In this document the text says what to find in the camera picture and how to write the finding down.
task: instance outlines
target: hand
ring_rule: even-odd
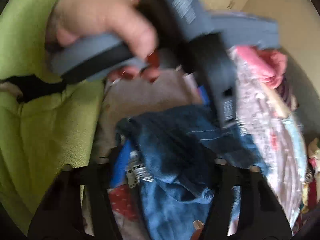
[[[114,32],[145,60],[156,48],[156,30],[133,5],[130,0],[59,0],[49,20],[46,42],[58,41],[66,47],[81,37]],[[138,74],[139,70],[128,66],[110,73],[110,78],[131,79]],[[141,74],[150,81],[158,75],[157,68]]]
[[[201,221],[196,220],[193,222],[193,226],[195,227],[196,231],[192,234],[190,240],[198,240],[201,235],[204,224]]]

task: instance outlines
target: label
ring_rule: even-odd
[[[176,9],[181,19],[185,19],[187,24],[191,24],[196,18],[194,9],[191,6],[192,0],[174,0],[172,5]]]

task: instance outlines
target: light blue fabric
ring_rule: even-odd
[[[281,121],[287,129],[293,143],[294,158],[298,165],[299,180],[304,182],[308,163],[304,140],[292,115]]]
[[[116,130],[130,139],[154,178],[140,183],[142,211],[153,240],[190,239],[193,221],[205,222],[214,197],[209,186],[215,158],[268,172],[251,136],[240,136],[237,126],[221,131],[208,106],[145,113],[121,120]],[[239,213],[239,199],[235,188],[233,215]]]

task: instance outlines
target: pink fabric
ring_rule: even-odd
[[[270,170],[267,180],[281,204],[290,226],[300,213],[302,182],[295,144],[261,87],[247,60],[232,48],[230,57],[237,66],[237,120],[241,134],[251,134]]]
[[[250,46],[236,46],[236,51],[260,82],[272,89],[281,84],[287,68],[286,55],[277,50],[257,50]]]

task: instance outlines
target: blue denim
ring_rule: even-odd
[[[153,176],[141,181],[140,201],[153,240],[190,239],[193,221],[205,222],[214,190],[209,189],[215,158],[233,166],[264,163],[250,135],[240,136],[238,126],[224,131],[208,106],[180,106],[145,113],[117,124]],[[233,216],[239,213],[239,188],[235,187]]]

